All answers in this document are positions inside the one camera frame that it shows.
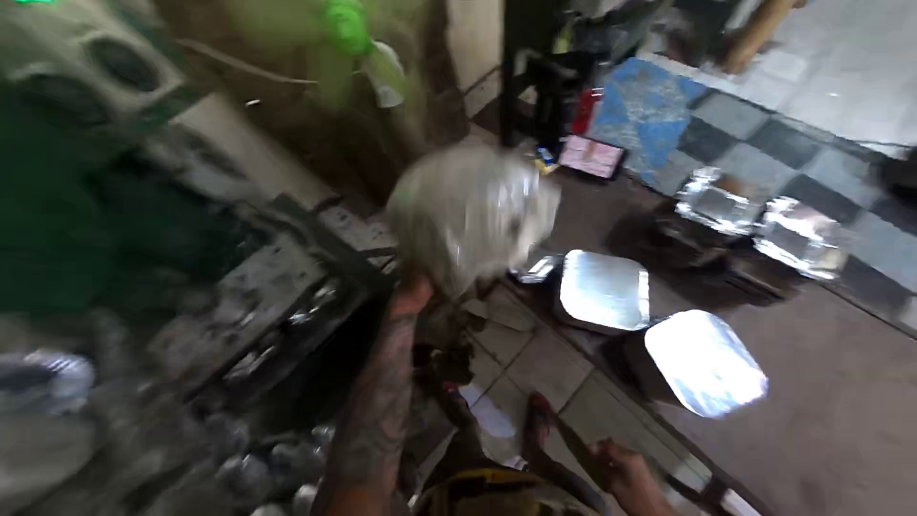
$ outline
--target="tiled floor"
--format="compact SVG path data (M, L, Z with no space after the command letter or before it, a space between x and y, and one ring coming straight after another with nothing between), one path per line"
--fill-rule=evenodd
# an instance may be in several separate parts
M481 440L491 458L509 466L521 464L525 403L530 392L539 391L586 443L612 437L643 453L659 478L668 473L703 488L710 470L579 351L502 287L487 304L489 314L516 328L491 320L487 329L471 334L477 352L471 366L475 377L461 392L481 424ZM547 451L588 479L556 436ZM697 513L670 488L665 490L679 513Z
M911 0L820 0L794 9L771 50L739 75L663 65L849 140L915 143L915 21L917 3ZM900 151L874 148L889 155Z

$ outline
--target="trash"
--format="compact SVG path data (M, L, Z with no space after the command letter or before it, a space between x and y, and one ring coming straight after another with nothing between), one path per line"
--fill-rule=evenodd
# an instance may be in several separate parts
M649 323L649 274L633 260L570 251L564 257L558 309L570 324L587 330L640 330Z
M522 263L551 231L559 201L557 188L532 165L459 144L415 164L386 209L402 257L457 296L476 278Z
M251 513L251 516L286 516L286 512L276 503L262 505Z
M318 444L323 447L328 447L331 445L331 442L334 441L336 431L335 425L325 423L316 425L312 429L311 434Z
M0 354L0 414L75 412L86 404L94 381L92 364L75 354Z
M271 471L255 455L229 457L216 471L216 481L239 499L261 503L273 491Z
M767 203L754 237L755 249L793 267L801 275L835 279L847 261L853 232L790 197Z
M317 443L280 443L271 449L271 472L284 486L315 482L325 473L325 448Z
M217 413L204 420L207 437L213 448L214 457L223 460L231 455L244 454L251 446L249 426L226 414Z
M318 486L313 484L304 484L297 489L296 494L293 495L293 516L309 516L316 494L318 494Z

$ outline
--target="aluminum foil tray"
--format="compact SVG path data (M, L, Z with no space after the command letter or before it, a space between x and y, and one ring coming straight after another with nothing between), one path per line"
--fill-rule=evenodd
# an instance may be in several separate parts
M754 237L755 249L801 275L835 279L847 261L853 232L791 197L768 202Z
M649 323L649 275L633 260L570 251L564 257L558 311L588 330L643 329Z
M768 393L751 353L711 313L676 313L646 330L644 343L676 398L699 416L717 418Z
M695 170L676 194L679 203L675 211L685 219L701 223L722 234L751 234L761 204L721 187L726 183L741 185L724 176L718 168Z

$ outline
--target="tattoo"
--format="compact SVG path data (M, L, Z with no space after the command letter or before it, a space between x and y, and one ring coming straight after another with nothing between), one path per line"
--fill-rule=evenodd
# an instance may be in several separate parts
M410 315L383 322L338 423L316 514L341 489L366 489L386 501L393 494L411 405L415 321Z

